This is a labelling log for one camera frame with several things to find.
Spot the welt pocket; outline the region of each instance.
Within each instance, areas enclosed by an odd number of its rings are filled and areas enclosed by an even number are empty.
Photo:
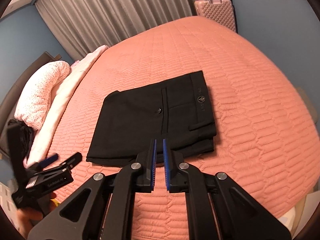
[[[168,132],[168,121],[169,121],[169,109],[168,109],[168,96],[167,96],[167,89],[161,89],[162,94],[162,128],[161,134]]]

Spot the pink quilted bedspread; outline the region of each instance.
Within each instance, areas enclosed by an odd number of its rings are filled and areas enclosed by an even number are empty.
[[[203,70],[218,135],[215,151],[187,161],[201,171],[226,172],[276,217],[290,210],[320,176],[320,142],[294,87],[248,41],[204,17],[150,29],[106,50],[82,80],[57,127],[49,153],[61,160],[88,152],[103,99],[185,73]],[[63,201],[96,172],[82,161],[75,181],[57,191]],[[156,169],[152,194],[137,194],[133,237],[188,239],[184,194],[165,189]]]

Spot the circular logo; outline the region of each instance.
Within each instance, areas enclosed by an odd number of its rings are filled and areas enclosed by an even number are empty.
[[[198,102],[199,103],[203,103],[205,101],[205,97],[198,97]]]

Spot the human hand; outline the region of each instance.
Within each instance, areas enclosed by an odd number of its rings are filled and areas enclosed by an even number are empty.
[[[50,194],[50,199],[54,199],[56,197],[57,195],[54,192]],[[49,203],[50,212],[53,211],[55,208],[56,208],[55,203],[52,200],[50,200],[50,203]],[[27,239],[29,232],[33,228],[31,220],[42,220],[43,215],[41,212],[34,210],[33,208],[26,207],[26,208],[20,208],[17,210],[17,219],[19,223],[19,232],[25,239]]]

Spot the polka dot pillow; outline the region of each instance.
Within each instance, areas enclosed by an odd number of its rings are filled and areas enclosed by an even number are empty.
[[[39,130],[51,105],[51,89],[70,72],[67,62],[49,62],[39,68],[28,80],[18,100],[14,117]]]

